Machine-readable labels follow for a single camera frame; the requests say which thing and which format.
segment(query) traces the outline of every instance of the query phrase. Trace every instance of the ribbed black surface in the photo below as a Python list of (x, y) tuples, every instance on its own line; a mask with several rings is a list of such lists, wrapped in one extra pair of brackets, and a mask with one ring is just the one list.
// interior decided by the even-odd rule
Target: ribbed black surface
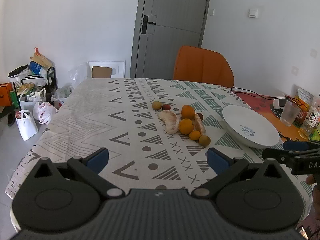
[(293, 229), (274, 234), (257, 234), (236, 228), (217, 214), (211, 202), (194, 199), (186, 190), (133, 189), (125, 198), (108, 201), (92, 221), (78, 229), (58, 235), (41, 235), (25, 230), (14, 239), (301, 240), (303, 238)]

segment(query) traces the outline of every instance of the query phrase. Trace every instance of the orange chair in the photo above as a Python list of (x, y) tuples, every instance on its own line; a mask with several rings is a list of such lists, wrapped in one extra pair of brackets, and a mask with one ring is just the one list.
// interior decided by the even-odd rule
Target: orange chair
[(174, 66), (173, 79), (233, 87), (234, 77), (226, 59), (218, 52), (182, 46)]

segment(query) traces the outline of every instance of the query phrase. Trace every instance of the patterned tablecloth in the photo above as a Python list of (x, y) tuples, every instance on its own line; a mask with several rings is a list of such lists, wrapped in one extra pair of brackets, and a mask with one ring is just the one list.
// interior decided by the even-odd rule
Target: patterned tablecloth
[[(181, 133), (167, 134), (152, 102), (169, 104), (178, 117), (183, 105), (204, 116), (211, 144), (204, 148)], [(29, 150), (12, 176), (6, 193), (11, 198), (38, 158), (64, 162), (85, 157), (101, 147), (109, 150), (109, 163), (100, 176), (122, 188), (194, 188), (216, 176), (205, 153), (215, 147), (229, 157), (261, 163), (261, 149), (249, 148), (225, 130), (222, 109), (227, 105), (249, 107), (229, 88), (194, 82), (157, 79), (90, 79), (81, 83), (55, 114), (42, 137)], [(311, 204), (312, 188), (306, 176), (293, 176), (285, 168), (305, 202)]]

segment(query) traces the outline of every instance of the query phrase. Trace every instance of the gray floor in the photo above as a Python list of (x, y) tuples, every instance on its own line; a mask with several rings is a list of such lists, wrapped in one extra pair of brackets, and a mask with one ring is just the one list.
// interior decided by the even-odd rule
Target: gray floor
[(5, 188), (20, 160), (38, 141), (45, 127), (38, 124), (39, 132), (24, 141), (17, 123), (8, 127), (6, 116), (0, 120), (0, 240), (10, 239), (15, 234), (9, 215), (12, 200), (4, 192)]

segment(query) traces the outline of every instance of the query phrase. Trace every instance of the human hand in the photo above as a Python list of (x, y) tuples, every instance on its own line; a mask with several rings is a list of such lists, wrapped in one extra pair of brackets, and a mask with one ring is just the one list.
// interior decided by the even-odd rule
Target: human hand
[[(312, 174), (306, 178), (306, 183), (309, 185), (316, 183), (316, 180)], [(317, 186), (313, 187), (312, 199), (312, 205), (315, 209), (315, 219), (320, 220), (320, 191)]]

